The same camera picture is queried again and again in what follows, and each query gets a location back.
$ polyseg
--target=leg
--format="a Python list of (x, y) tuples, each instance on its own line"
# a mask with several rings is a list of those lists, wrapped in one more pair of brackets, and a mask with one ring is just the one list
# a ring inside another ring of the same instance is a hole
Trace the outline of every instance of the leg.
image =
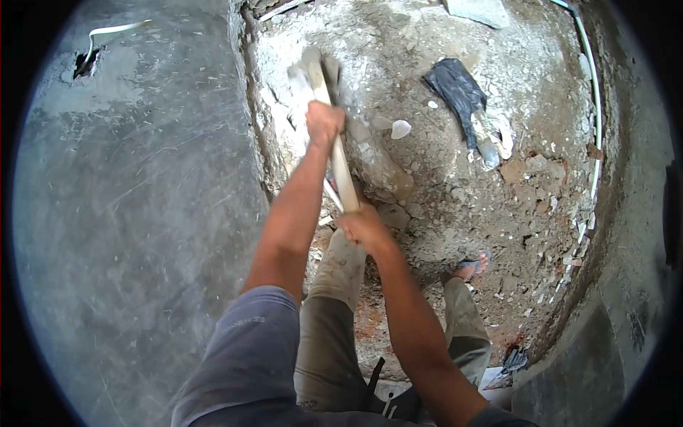
[(492, 348), (465, 280), (484, 271), (488, 264), (486, 255), (482, 254), (480, 261), (478, 271), (475, 266), (467, 266), (442, 278), (443, 296), (446, 300), (448, 353), (467, 379), (477, 387), (488, 367)]
[(337, 230), (299, 315), (294, 388), (302, 406), (328, 412), (360, 409), (367, 386), (356, 357), (353, 314), (364, 271), (363, 247), (352, 246)]

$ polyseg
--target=concrete floor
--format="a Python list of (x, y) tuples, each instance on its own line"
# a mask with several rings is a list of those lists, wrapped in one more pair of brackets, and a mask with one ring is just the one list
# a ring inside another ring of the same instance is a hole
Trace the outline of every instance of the concrete floor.
[[(92, 1), (31, 106), (14, 244), (40, 350), (88, 425), (168, 425), (239, 291), (267, 201), (227, 2)], [(108, 36), (91, 77), (75, 53)]]

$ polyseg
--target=sledgehammer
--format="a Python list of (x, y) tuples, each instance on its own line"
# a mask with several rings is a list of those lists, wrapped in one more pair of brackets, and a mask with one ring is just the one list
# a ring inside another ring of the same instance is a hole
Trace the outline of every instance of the sledgehammer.
[[(301, 60), (287, 69), (292, 93), (295, 96), (305, 98), (300, 99), (305, 101), (304, 105), (311, 100), (319, 100), (327, 105), (332, 105), (330, 94), (327, 92), (325, 77), (322, 73), (322, 66), (320, 65), (321, 60), (320, 49), (309, 46), (301, 54)], [(339, 135), (337, 135), (332, 147), (330, 161), (344, 212), (358, 210), (360, 207), (358, 198), (351, 181), (351, 173), (348, 170), (346, 155), (344, 154), (344, 144)]]

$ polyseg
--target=forearm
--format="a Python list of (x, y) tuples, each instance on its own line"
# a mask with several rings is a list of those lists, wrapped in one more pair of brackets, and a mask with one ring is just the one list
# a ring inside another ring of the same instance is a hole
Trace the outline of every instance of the forearm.
[(241, 293), (260, 285), (276, 285), (301, 301), (307, 254), (320, 214), (329, 146), (311, 141), (301, 163), (270, 205)]
[(440, 427), (465, 426), (488, 403), (450, 359), (441, 324), (398, 246), (387, 245), (375, 261), (391, 345), (401, 367)]

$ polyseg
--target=concrete wall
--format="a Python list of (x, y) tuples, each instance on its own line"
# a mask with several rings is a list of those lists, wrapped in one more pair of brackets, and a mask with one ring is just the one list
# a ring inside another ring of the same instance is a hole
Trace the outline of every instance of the concrete wall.
[[(19, 288), (88, 425), (168, 425), (247, 274), (267, 202), (235, 13), (226, 1), (84, 3), (33, 99), (14, 187)], [(147, 18), (98, 36), (96, 71), (72, 81), (90, 30)]]
[(666, 265), (662, 94), (627, 25), (604, 2), (582, 9), (604, 97), (607, 162), (589, 255), (557, 313), (545, 358), (515, 377), (513, 410), (539, 425), (601, 426), (637, 384), (676, 289)]

